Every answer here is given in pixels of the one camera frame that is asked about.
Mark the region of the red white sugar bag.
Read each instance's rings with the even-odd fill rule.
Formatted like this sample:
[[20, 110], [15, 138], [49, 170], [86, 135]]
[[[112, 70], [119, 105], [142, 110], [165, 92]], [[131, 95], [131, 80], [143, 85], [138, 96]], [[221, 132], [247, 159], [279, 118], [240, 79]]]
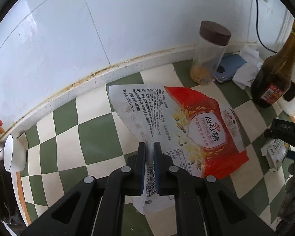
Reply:
[[191, 175], [223, 179], [247, 160], [237, 118], [228, 105], [187, 87], [151, 84], [112, 85], [109, 100], [115, 112], [147, 146], [144, 190], [133, 198], [143, 215], [171, 207], [173, 196], [157, 193], [153, 146]]

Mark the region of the small white carton box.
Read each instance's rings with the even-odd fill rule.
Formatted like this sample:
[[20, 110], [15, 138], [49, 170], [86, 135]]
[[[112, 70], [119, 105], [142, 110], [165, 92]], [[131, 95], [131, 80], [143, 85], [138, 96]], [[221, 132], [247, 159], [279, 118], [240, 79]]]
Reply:
[[269, 171], [277, 171], [284, 161], [290, 145], [280, 139], [270, 138], [261, 147], [261, 154], [269, 164]]

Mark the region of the brown sauce bottle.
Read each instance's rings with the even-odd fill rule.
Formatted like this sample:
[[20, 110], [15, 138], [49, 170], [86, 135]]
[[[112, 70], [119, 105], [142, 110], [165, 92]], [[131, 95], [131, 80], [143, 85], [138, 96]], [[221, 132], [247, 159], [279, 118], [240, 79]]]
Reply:
[[289, 89], [295, 64], [295, 20], [282, 49], [264, 60], [252, 86], [252, 100], [261, 108], [268, 108]]

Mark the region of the white crumpled paper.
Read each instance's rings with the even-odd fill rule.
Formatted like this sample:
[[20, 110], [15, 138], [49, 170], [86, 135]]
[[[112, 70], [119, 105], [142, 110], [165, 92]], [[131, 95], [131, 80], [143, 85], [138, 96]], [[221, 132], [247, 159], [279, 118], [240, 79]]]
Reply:
[[248, 44], [240, 50], [239, 56], [246, 62], [236, 71], [232, 82], [241, 89], [245, 89], [251, 87], [263, 64], [263, 60], [260, 58], [260, 53], [256, 47]]

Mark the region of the white ceramic bowl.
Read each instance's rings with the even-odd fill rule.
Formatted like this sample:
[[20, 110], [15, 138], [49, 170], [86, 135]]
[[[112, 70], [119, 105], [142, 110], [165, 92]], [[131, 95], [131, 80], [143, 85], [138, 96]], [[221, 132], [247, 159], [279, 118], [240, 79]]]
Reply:
[[26, 150], [13, 135], [8, 135], [4, 145], [4, 167], [8, 173], [21, 172], [26, 164]]

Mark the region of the clear jar brown lid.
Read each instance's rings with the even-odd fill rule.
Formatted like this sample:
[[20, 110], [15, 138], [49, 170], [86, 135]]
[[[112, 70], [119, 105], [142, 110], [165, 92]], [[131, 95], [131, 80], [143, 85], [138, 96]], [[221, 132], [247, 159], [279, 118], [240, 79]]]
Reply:
[[209, 84], [228, 47], [231, 32], [213, 21], [202, 21], [199, 40], [190, 69], [191, 79], [199, 85]]

